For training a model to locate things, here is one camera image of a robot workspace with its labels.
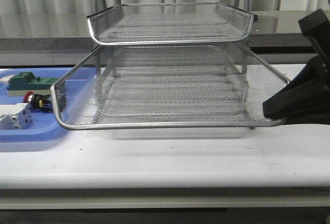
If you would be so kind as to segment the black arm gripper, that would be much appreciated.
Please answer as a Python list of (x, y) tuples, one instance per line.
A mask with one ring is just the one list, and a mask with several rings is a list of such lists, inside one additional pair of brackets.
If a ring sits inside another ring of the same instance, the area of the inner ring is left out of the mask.
[(322, 9), (298, 21), (301, 33), (319, 54), (282, 90), (263, 102), (270, 119), (329, 118), (329, 19)]

